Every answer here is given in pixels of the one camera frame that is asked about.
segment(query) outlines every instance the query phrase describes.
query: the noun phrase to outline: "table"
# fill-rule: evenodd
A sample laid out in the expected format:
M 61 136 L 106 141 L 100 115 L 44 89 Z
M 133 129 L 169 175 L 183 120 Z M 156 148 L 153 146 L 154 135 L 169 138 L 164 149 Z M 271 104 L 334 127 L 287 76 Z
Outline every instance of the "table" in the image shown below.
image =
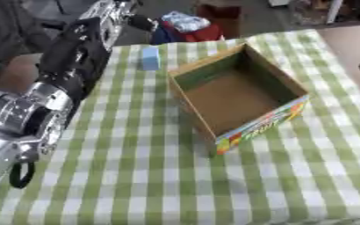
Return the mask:
M 160 46 L 162 69 L 243 41 Z M 359 88 L 316 31 L 248 43 L 310 91 L 300 117 L 206 157 L 143 46 L 116 47 L 31 184 L 0 182 L 0 224 L 360 224 Z
M 319 33 L 360 87 L 360 25 L 328 28 Z

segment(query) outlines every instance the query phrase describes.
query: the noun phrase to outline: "green checkered tablecloth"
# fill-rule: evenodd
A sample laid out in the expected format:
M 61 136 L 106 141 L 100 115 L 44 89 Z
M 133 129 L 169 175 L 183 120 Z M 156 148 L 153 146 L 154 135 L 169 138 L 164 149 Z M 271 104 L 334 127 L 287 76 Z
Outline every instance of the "green checkered tablecloth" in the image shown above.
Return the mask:
M 242 41 L 160 46 L 162 70 Z M 310 91 L 300 117 L 206 157 L 143 46 L 116 47 L 33 182 L 0 182 L 0 224 L 360 224 L 359 88 L 316 31 L 248 43 Z

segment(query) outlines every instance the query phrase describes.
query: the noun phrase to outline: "blue item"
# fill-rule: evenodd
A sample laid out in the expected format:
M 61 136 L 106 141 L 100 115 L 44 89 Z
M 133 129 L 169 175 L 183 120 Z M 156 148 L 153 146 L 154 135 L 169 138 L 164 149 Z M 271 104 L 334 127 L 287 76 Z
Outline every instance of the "blue item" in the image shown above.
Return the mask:
M 160 52 L 158 47 L 146 47 L 142 50 L 142 68 L 143 70 L 160 69 Z
M 170 29 L 166 28 L 162 21 L 158 20 L 160 23 L 155 32 L 151 35 L 150 45 L 157 46 L 172 42 L 184 42 L 181 37 L 176 36 L 175 33 L 170 31 Z

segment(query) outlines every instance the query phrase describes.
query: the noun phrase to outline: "open box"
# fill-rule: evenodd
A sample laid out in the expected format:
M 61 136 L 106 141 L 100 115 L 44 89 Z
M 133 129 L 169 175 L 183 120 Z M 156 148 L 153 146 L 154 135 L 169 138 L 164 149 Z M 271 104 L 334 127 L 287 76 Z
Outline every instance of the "open box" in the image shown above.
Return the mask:
M 212 153 L 299 114 L 307 91 L 246 44 L 170 71 L 169 87 Z

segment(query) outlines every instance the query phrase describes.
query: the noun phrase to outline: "blue sponge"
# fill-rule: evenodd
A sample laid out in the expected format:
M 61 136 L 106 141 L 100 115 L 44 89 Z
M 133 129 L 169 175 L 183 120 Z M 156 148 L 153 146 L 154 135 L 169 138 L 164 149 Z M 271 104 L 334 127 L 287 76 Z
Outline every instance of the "blue sponge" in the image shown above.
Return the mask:
M 158 47 L 143 48 L 141 64 L 143 70 L 160 69 L 160 52 L 158 50 Z

